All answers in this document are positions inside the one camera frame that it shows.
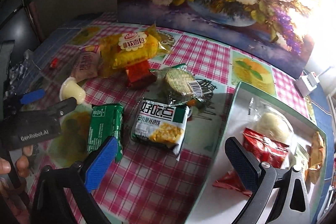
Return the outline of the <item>person's left hand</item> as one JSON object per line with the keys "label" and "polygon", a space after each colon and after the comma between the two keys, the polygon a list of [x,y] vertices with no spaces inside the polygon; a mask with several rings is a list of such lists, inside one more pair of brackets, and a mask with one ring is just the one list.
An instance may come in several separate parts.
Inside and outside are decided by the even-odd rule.
{"label": "person's left hand", "polygon": [[9,151],[1,148],[1,174],[7,174],[13,185],[12,194],[21,194],[26,189],[26,178],[30,175],[29,157],[33,154],[33,145],[22,148],[22,155],[13,163]]}

